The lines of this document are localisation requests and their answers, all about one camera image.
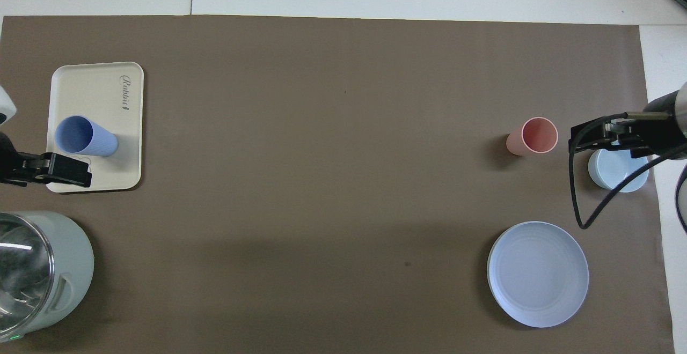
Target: brown mat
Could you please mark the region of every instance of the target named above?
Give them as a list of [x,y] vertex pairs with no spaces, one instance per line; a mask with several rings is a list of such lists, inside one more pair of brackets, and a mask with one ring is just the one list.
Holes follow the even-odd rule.
[[[653,179],[591,229],[569,128],[646,104],[636,26],[277,17],[5,17],[0,84],[19,151],[45,150],[59,66],[145,69],[132,191],[0,186],[3,210],[86,230],[93,286],[3,352],[672,352]],[[549,117],[559,146],[506,151]],[[604,191],[579,157],[581,206]],[[530,329],[488,288],[496,237],[570,232],[590,268],[565,324]]]

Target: cup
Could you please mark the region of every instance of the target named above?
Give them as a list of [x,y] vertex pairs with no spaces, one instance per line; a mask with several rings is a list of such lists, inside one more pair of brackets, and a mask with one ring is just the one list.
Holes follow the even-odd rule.
[[556,125],[544,117],[531,117],[506,139],[508,151],[516,156],[548,153],[557,143]]
[[68,154],[111,156],[117,150],[117,137],[82,115],[62,120],[55,130],[57,146]]

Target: white pot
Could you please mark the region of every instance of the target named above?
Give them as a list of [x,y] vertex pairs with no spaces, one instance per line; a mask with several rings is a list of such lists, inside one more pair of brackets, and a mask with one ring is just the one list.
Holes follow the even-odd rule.
[[93,249],[54,212],[0,212],[0,342],[54,325],[86,295]]

